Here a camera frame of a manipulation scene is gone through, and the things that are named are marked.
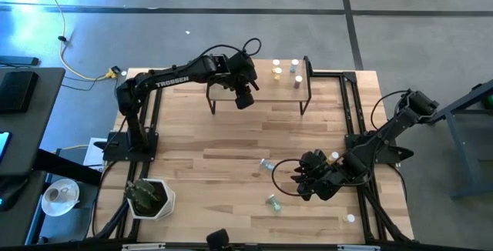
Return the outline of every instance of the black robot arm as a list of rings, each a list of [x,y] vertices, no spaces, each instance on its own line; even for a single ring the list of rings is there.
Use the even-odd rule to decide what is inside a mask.
[[[236,106],[244,109],[254,103],[250,83],[259,90],[255,80],[257,73],[251,57],[238,52],[231,58],[225,55],[201,55],[186,65],[173,65],[169,69],[149,70],[127,79],[116,89],[119,111],[125,116],[128,130],[127,143],[131,151],[143,151],[149,146],[146,131],[138,113],[152,90],[198,82],[222,85],[236,93]]]
[[[299,184],[298,193],[306,201],[311,193],[328,200],[341,186],[360,186],[368,182],[374,174],[375,162],[382,157],[392,156],[392,161],[400,162],[412,156],[411,150],[397,147],[393,141],[407,128],[426,123],[437,107],[438,103],[422,92],[408,90],[396,105],[394,117],[377,131],[358,137],[336,162],[327,162],[319,149],[306,152],[301,157],[300,167],[295,169],[300,175],[291,177]]]

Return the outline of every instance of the gray floor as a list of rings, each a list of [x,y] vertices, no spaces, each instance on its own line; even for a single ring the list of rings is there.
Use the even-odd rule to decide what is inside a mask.
[[[342,0],[59,0],[63,5],[143,8],[310,8],[342,9]],[[359,10],[492,10],[490,0],[350,0]],[[0,0],[52,4],[52,0]],[[257,58],[309,55],[316,69],[354,69],[343,15],[66,14],[72,46],[66,60],[87,75],[107,68],[160,67],[185,63],[204,48],[241,45],[258,36]],[[0,52],[34,55],[42,66],[61,67],[57,13],[35,6],[0,12]],[[442,105],[493,76],[493,18],[354,17],[364,69],[377,70],[383,94],[419,89]],[[79,87],[88,83],[66,82]],[[116,116],[112,82],[91,92],[62,89],[42,147],[55,149],[106,136]],[[386,100],[389,113],[396,99]],[[398,142],[415,156],[403,163],[416,239],[423,243],[491,249],[493,195],[453,201],[463,165],[444,123],[417,126]],[[44,228],[56,236],[57,228]]]

